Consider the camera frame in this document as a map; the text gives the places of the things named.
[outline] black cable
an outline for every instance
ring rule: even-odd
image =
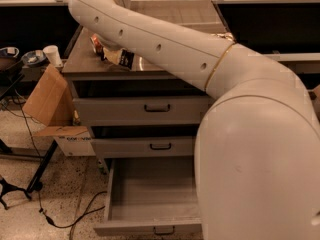
[[[35,150],[37,151],[38,155],[41,156],[39,150],[37,149],[37,147],[36,147],[36,145],[35,145],[35,143],[34,143],[33,136],[32,136],[32,132],[31,132],[31,130],[30,130],[27,117],[26,117],[26,115],[25,115],[25,113],[24,113],[24,111],[23,111],[23,109],[22,109],[22,104],[23,104],[23,103],[20,102],[19,96],[18,96],[17,98],[18,98],[18,104],[19,104],[19,106],[20,106],[20,109],[21,109],[21,112],[22,112],[22,115],[23,115],[22,117],[23,117],[24,120],[25,120],[26,126],[27,126],[28,131],[29,131],[29,134],[30,134],[30,138],[31,138],[32,144],[33,144]],[[93,196],[93,198],[91,199],[91,201],[89,202],[89,204],[87,205],[87,207],[86,207],[85,211],[83,212],[83,214],[82,214],[81,216],[79,216],[72,224],[67,225],[67,226],[58,226],[58,225],[56,225],[56,224],[54,223],[53,219],[51,219],[51,218],[46,214],[46,211],[45,211],[45,210],[43,209],[43,207],[42,207],[40,191],[38,191],[38,195],[39,195],[39,206],[40,206],[39,212],[42,213],[42,214],[45,216],[47,222],[48,222],[50,225],[52,225],[52,226],[54,226],[54,227],[56,227],[56,228],[65,229],[65,228],[70,228],[70,227],[71,227],[69,239],[72,239],[75,226],[76,226],[76,224],[77,224],[80,220],[82,220],[85,216],[87,216],[87,215],[89,215],[89,214],[91,214],[91,213],[94,213],[94,212],[97,212],[97,211],[100,211],[100,210],[104,209],[105,206],[102,206],[102,207],[97,208],[97,209],[94,209],[94,210],[92,210],[92,211],[88,211],[88,210],[90,209],[93,201],[94,201],[99,195],[101,195],[101,194],[106,194],[106,193],[107,193],[107,191],[101,191],[101,192],[95,194],[95,195]]]
[[[99,195],[101,195],[101,194],[106,194],[106,193],[107,193],[107,191],[101,191],[101,192],[95,194],[94,197],[93,197],[93,198],[91,199],[91,201],[89,202],[89,204],[87,205],[87,207],[86,207],[85,211],[83,212],[83,214],[80,215],[73,223],[71,223],[70,225],[67,225],[67,226],[59,226],[59,225],[56,225],[55,222],[53,221],[53,219],[51,219],[51,218],[46,214],[46,211],[42,208],[41,203],[40,203],[41,206],[40,206],[39,212],[42,213],[42,214],[46,217],[46,220],[47,220],[47,222],[48,222],[50,225],[52,225],[52,226],[54,226],[54,227],[56,227],[56,228],[60,228],[60,229],[65,229],[65,228],[70,228],[70,227],[72,228],[72,227],[74,227],[80,220],[82,220],[85,216],[87,216],[87,215],[89,215],[89,214],[91,214],[91,213],[94,213],[94,212],[97,212],[97,211],[100,211],[100,210],[104,209],[105,206],[102,206],[102,207],[100,207],[100,208],[97,208],[97,209],[88,211],[88,210],[90,209],[93,201],[94,201]]]
[[[20,105],[20,104],[25,104],[26,102],[25,101],[23,101],[22,103],[20,103],[20,102],[16,102],[15,100],[14,100],[14,97],[11,95],[11,100],[12,100],[12,102],[14,103],[14,104],[16,104],[16,105]]]
[[[7,110],[9,113],[11,113],[12,115],[16,116],[16,117],[31,119],[34,123],[36,123],[36,124],[41,124],[41,123],[37,122],[36,120],[34,120],[34,118],[31,117],[31,116],[26,116],[26,117],[24,117],[24,116],[20,116],[20,115],[17,115],[17,114],[15,114],[15,113],[13,113],[10,109],[8,109],[7,105],[5,105],[5,106],[3,105],[3,108],[4,108],[5,110]]]
[[[32,145],[33,145],[34,149],[36,150],[36,152],[37,152],[38,156],[41,158],[40,152],[39,152],[38,148],[36,147],[36,144],[34,143],[33,136],[32,136],[32,132],[31,132],[31,130],[30,130],[30,127],[29,127],[29,123],[28,123],[27,117],[26,117],[26,115],[25,115],[25,113],[24,113],[24,111],[23,111],[23,109],[22,109],[22,104],[20,103],[19,96],[17,96],[17,98],[18,98],[19,106],[20,106],[20,109],[21,109],[21,112],[22,112],[22,115],[23,115],[24,121],[25,121],[26,126],[27,126],[28,131],[29,131],[29,135],[30,135],[30,139],[31,139]]]

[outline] floor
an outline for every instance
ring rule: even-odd
[[[10,147],[33,148],[24,118],[21,117],[20,106],[10,100],[8,109],[11,112],[0,110],[0,138]],[[44,127],[31,119],[28,119],[28,124],[32,132]],[[39,150],[46,150],[51,141],[51,137],[34,137],[34,143]],[[0,156],[0,174],[10,184],[22,188],[28,187],[38,165],[37,160],[24,161]],[[101,173],[95,157],[67,157],[58,148],[41,178],[43,183],[40,191],[42,207],[56,225],[69,225],[85,211],[95,194],[107,189],[107,181],[108,175]],[[10,192],[4,196],[3,199],[9,209],[5,210],[0,204],[0,240],[202,239],[201,233],[174,234],[163,238],[153,235],[99,237],[93,227],[96,223],[101,222],[103,210],[84,217],[76,224],[70,237],[70,228],[55,228],[47,223],[43,214],[39,213],[39,192],[33,191],[31,196],[31,201],[19,191]],[[105,194],[98,196],[91,209],[102,207],[104,199]]]

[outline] cardboard box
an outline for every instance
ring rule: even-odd
[[[85,126],[50,126],[33,136],[52,136],[66,156],[95,156]]]
[[[75,111],[67,81],[49,65],[23,111],[47,126],[33,136],[52,136],[66,156],[94,156],[85,126],[71,126]]]

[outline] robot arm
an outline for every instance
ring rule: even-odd
[[[72,16],[217,99],[199,127],[195,173],[206,240],[320,239],[320,129],[283,65],[216,36],[127,9],[70,0]]]

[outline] open drawer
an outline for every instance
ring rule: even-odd
[[[201,232],[193,157],[113,159],[98,235]]]

